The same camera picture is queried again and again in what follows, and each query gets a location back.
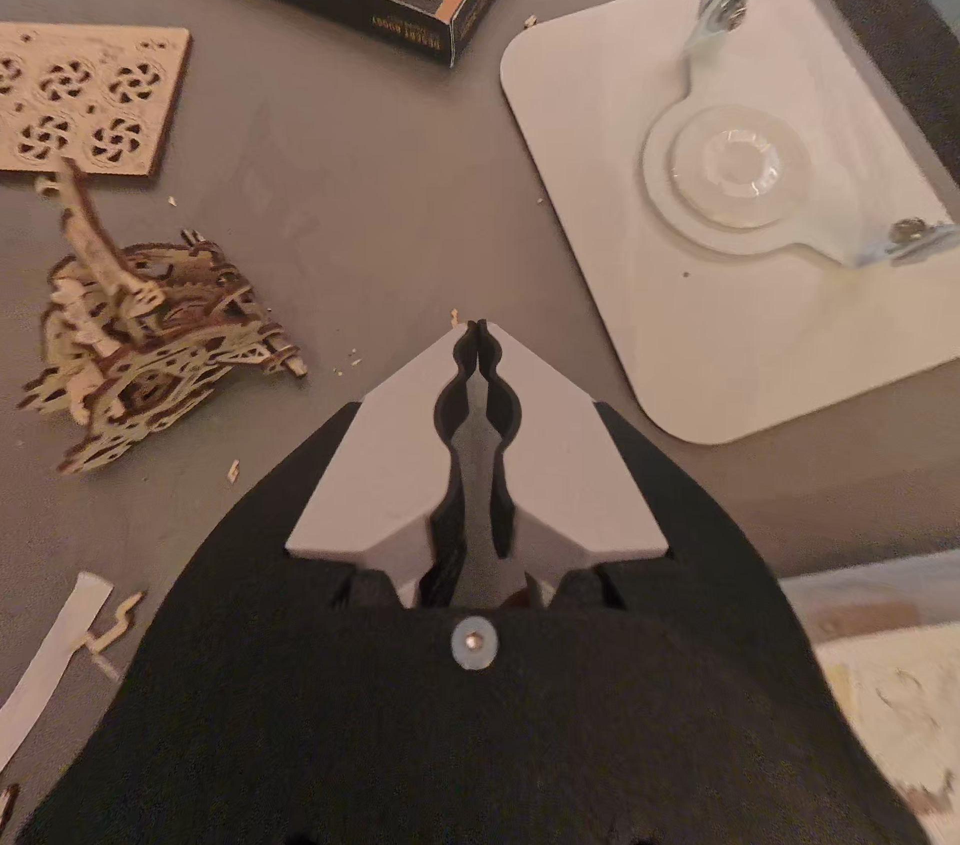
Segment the wooden parts sheet gear wheels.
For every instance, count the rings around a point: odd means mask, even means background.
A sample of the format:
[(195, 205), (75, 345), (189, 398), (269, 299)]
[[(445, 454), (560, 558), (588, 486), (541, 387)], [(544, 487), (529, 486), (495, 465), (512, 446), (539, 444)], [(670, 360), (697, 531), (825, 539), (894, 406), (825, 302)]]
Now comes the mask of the wooden parts sheet gear wheels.
[(185, 28), (1, 24), (1, 170), (151, 178), (186, 70)]

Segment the wooden mechanical model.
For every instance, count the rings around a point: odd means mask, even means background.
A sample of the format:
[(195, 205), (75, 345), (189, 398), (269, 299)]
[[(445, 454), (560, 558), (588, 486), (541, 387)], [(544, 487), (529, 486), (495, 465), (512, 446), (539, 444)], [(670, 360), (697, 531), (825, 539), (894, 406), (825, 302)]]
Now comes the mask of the wooden mechanical model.
[(78, 476), (105, 467), (198, 407), (236, 367), (302, 379), (301, 349), (221, 247), (194, 229), (181, 244), (119, 247), (86, 177), (57, 159), (54, 193), (71, 251), (47, 276), (40, 326), (45, 369), (23, 387), (20, 410), (69, 413), (81, 440), (57, 467)]

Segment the zigzag wooden piece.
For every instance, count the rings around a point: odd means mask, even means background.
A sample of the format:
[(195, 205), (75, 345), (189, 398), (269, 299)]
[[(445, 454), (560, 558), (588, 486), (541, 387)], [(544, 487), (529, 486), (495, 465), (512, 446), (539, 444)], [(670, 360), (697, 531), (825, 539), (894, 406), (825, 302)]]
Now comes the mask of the zigzag wooden piece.
[(122, 600), (114, 611), (112, 625), (101, 635), (93, 635), (88, 632), (84, 636), (81, 646), (92, 656), (102, 656), (108, 648), (127, 634), (134, 623), (138, 605), (146, 595), (147, 591), (145, 589), (139, 590)]

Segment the white paper strip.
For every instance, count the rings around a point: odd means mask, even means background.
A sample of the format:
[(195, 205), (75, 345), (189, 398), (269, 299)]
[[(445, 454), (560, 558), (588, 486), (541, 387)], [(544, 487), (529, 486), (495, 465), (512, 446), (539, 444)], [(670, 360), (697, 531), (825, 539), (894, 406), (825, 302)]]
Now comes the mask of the white paper strip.
[(1, 770), (4, 771), (63, 678), (79, 642), (90, 631), (114, 584), (80, 572), (50, 630), (1, 707)]

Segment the white document stand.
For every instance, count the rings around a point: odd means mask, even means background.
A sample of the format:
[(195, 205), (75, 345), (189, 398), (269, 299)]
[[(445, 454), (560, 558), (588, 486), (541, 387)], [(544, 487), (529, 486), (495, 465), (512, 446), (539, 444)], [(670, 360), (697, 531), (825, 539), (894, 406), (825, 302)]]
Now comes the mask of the white document stand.
[(813, 0), (614, 0), (503, 91), (641, 409), (742, 439), (958, 359), (958, 224)]

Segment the illustrated instruction booklet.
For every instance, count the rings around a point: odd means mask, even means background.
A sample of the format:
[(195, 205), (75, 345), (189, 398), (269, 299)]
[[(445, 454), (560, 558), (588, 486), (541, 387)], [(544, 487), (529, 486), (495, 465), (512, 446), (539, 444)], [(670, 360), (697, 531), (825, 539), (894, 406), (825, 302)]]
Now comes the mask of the illustrated instruction booklet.
[(959, 842), (959, 551), (781, 581), (833, 695), (932, 843)]

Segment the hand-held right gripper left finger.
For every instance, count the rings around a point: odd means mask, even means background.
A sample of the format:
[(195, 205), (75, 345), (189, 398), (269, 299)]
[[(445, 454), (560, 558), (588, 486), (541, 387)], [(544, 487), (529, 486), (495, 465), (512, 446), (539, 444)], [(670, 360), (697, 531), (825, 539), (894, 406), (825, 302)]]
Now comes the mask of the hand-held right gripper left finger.
[(477, 325), (462, 323), (359, 403), (286, 551), (386, 575), (404, 607), (449, 604), (466, 555), (452, 440), (470, 412)]

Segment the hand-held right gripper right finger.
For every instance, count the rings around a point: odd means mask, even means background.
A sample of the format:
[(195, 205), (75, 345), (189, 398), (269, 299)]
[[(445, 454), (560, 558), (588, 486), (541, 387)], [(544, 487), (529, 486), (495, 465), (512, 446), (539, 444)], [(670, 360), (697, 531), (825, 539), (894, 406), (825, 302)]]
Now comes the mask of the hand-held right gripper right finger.
[(495, 323), (480, 323), (486, 419), (500, 436), (494, 548), (539, 595), (607, 563), (661, 559), (668, 541), (594, 399)]

